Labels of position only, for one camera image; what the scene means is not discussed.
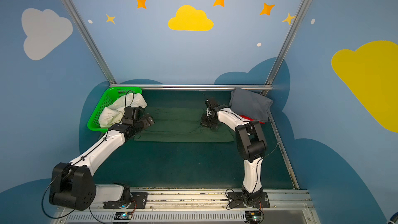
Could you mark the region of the dark green t-shirt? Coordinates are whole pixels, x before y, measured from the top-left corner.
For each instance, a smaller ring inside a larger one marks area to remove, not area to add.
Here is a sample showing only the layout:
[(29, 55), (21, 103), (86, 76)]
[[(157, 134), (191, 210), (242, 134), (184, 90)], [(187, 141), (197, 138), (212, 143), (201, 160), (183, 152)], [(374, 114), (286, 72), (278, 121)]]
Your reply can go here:
[(201, 108), (146, 107), (154, 125), (134, 136), (140, 142), (229, 143), (235, 132), (220, 123), (216, 129), (201, 125), (205, 111)]

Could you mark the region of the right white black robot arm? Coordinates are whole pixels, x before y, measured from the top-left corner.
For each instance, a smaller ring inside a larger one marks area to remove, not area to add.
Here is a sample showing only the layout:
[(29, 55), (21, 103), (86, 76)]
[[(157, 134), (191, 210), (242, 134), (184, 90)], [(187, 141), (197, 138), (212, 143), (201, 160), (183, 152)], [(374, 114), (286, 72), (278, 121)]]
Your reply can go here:
[(258, 200), (263, 194), (261, 168), (267, 150), (260, 122), (241, 117), (229, 107), (218, 104), (214, 98), (207, 99), (205, 104), (201, 125), (216, 129), (219, 123), (224, 123), (235, 132), (237, 150), (244, 160), (243, 200)]

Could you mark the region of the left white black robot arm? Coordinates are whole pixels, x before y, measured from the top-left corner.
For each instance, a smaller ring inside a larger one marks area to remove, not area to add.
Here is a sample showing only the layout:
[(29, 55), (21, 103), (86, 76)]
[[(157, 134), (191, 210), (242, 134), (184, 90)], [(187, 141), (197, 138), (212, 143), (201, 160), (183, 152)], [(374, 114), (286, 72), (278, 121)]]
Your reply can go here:
[(129, 186), (98, 185), (93, 176), (102, 163), (126, 141), (154, 124), (141, 107), (125, 108), (122, 120), (108, 128), (93, 146), (69, 163), (60, 162), (52, 171), (49, 203), (78, 211), (102, 203), (109, 208), (128, 208), (132, 203)]

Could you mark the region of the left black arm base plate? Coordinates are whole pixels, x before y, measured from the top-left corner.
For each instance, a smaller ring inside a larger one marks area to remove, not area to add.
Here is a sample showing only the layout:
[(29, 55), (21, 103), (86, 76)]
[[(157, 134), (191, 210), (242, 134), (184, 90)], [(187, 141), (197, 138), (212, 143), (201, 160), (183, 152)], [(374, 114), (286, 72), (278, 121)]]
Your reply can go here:
[(105, 202), (103, 209), (144, 209), (147, 197), (146, 192), (127, 192), (121, 196), (120, 200)]

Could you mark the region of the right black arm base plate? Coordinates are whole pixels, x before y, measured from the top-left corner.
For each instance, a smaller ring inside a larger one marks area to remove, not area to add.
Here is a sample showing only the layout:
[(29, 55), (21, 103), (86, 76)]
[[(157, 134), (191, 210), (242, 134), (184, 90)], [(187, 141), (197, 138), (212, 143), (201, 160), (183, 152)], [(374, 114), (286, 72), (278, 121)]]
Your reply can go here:
[(268, 198), (268, 194), (263, 192), (263, 194), (257, 198), (257, 200), (253, 201), (244, 201), (243, 193), (242, 192), (235, 192), (235, 191), (228, 191), (226, 192), (226, 197), (228, 199), (228, 204), (226, 209), (231, 210), (235, 208), (270, 208), (270, 201)]

